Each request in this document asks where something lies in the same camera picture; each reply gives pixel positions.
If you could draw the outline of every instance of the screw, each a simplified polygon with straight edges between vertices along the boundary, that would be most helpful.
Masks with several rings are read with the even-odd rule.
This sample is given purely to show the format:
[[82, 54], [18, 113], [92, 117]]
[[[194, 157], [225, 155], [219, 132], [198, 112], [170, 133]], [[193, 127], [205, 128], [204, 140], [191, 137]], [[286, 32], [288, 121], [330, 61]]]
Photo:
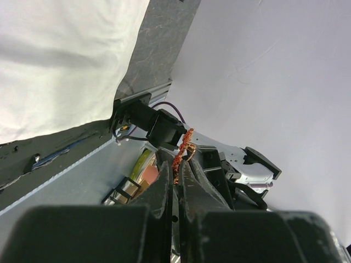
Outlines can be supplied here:
[[36, 162], [36, 163], [39, 162], [39, 160], [40, 160], [40, 154], [37, 153], [36, 155], [34, 155], [34, 159], [35, 159], [35, 162]]

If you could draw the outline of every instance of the black plastic part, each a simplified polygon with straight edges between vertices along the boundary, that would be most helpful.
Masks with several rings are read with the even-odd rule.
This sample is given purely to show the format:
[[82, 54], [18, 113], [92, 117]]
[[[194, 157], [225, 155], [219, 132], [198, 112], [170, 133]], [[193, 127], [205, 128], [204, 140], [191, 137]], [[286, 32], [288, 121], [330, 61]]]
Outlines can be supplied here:
[[169, 112], [149, 107], [150, 98], [151, 94], [146, 94], [128, 101], [118, 100], [111, 118], [111, 131], [117, 137], [116, 129], [131, 123], [148, 132], [146, 138], [153, 146], [173, 151], [178, 148], [177, 143], [186, 129]]
[[144, 251], [138, 250], [139, 253], [144, 253], [138, 262], [169, 262], [172, 243], [172, 196], [172, 164], [165, 161], [156, 180], [128, 203], [129, 206], [145, 205], [150, 208], [145, 241], [139, 238], [145, 247]]
[[262, 211], [253, 200], [240, 191], [238, 191], [236, 199], [234, 200], [234, 207], [236, 211]]
[[227, 160], [222, 160], [222, 168], [227, 179], [235, 179], [241, 177], [241, 173], [235, 170], [231, 163]]
[[227, 183], [228, 183], [230, 194], [233, 197], [233, 199], [238, 199], [239, 197], [238, 190], [241, 190], [248, 196], [248, 198], [250, 198], [252, 201], [255, 202], [255, 204], [259, 209], [267, 210], [268, 206], [266, 202], [262, 199], [261, 195], [259, 193], [256, 193], [251, 187], [237, 182], [231, 182], [230, 180], [227, 180]]
[[263, 199], [267, 193], [268, 193], [268, 190], [264, 190], [263, 193], [260, 194], [261, 198]]
[[281, 170], [274, 163], [268, 160], [263, 154], [251, 147], [246, 147], [244, 151], [247, 154], [244, 157], [244, 164], [260, 163], [272, 171], [274, 180], [279, 177]]
[[156, 148], [163, 147], [168, 150], [178, 148], [177, 144], [186, 133], [183, 123], [165, 110], [158, 110], [156, 120], [146, 137]]
[[[174, 156], [165, 150], [156, 152], [157, 168], [160, 171], [162, 164], [167, 162], [173, 163]], [[173, 203], [172, 203], [172, 244], [174, 246], [173, 253], [180, 254], [180, 235], [179, 235], [179, 201], [178, 190], [176, 185], [173, 185]]]
[[318, 216], [231, 211], [200, 189], [186, 162], [179, 172], [182, 262], [342, 262]]
[[138, 262], [148, 215], [125, 205], [37, 208], [19, 221], [0, 261]]
[[[223, 196], [228, 206], [231, 209], [234, 209], [233, 200], [230, 195], [227, 179], [225, 178], [222, 162], [220, 161], [217, 148], [214, 146], [198, 145], [193, 158], [199, 162], [200, 166], [206, 174], [207, 179]], [[190, 166], [196, 176], [196, 173], [194, 172], [195, 169], [191, 163]]]
[[129, 99], [129, 100], [115, 100], [114, 101], [114, 109], [112, 112], [112, 117], [110, 119], [110, 132], [113, 133], [114, 137], [116, 137], [116, 130], [124, 125], [130, 124], [130, 116], [129, 114], [134, 111], [134, 108], [137, 107], [138, 105], [143, 105], [144, 108], [150, 108], [148, 107], [148, 104], [151, 99], [151, 93], [145, 93], [143, 95], [137, 96], [135, 98]]
[[[134, 184], [137, 187], [137, 191], [134, 193], [134, 195], [130, 195], [129, 193], [125, 192], [123, 190], [124, 185], [126, 184], [126, 182], [131, 182], [132, 184]], [[129, 177], [124, 177], [122, 179], [122, 181], [118, 184], [118, 186], [114, 189], [112, 189], [102, 200], [101, 204], [104, 204], [106, 202], [107, 199], [110, 199], [112, 201], [114, 201], [116, 204], [119, 204], [118, 200], [116, 200], [116, 196], [118, 193], [120, 193], [122, 196], [124, 196], [127, 201], [126, 203], [128, 203], [130, 200], [132, 200], [134, 198], [134, 196], [136, 195], [136, 193], [139, 191], [139, 189], [141, 188], [141, 186], [139, 184], [137, 184], [135, 181], [133, 181], [132, 179], [130, 179]]]

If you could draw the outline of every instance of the black mount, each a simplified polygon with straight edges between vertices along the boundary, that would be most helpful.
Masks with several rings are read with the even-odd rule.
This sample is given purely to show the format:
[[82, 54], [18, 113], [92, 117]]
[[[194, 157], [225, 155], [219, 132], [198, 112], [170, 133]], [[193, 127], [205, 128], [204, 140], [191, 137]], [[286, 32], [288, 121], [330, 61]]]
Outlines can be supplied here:
[[146, 93], [127, 101], [117, 100], [111, 118], [110, 132], [118, 138], [116, 130], [134, 124], [148, 132], [147, 140], [156, 148], [171, 151], [177, 148], [180, 137], [186, 133], [182, 122], [165, 110], [154, 110], [148, 106], [151, 94]]

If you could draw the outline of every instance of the white wall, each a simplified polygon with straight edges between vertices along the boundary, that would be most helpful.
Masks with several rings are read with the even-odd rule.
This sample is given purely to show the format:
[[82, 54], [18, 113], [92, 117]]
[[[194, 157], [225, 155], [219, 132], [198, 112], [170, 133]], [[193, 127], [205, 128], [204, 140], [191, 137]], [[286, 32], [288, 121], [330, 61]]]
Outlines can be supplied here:
[[191, 127], [283, 170], [278, 209], [351, 243], [351, 2], [202, 0], [168, 100]]

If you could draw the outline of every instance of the black connector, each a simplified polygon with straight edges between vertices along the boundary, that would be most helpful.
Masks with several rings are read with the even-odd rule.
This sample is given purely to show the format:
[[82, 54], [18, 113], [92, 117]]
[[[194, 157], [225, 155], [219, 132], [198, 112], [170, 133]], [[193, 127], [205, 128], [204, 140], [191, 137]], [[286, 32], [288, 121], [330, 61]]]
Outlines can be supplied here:
[[116, 129], [134, 124], [148, 132], [149, 141], [156, 148], [175, 150], [186, 129], [181, 121], [165, 110], [154, 110], [148, 106], [151, 94], [144, 94], [128, 101], [116, 101], [111, 118], [110, 131], [116, 135]]
[[244, 151], [247, 154], [244, 157], [244, 164], [260, 163], [273, 173], [274, 180], [278, 179], [279, 175], [281, 174], [281, 170], [274, 163], [251, 147], [246, 147]]

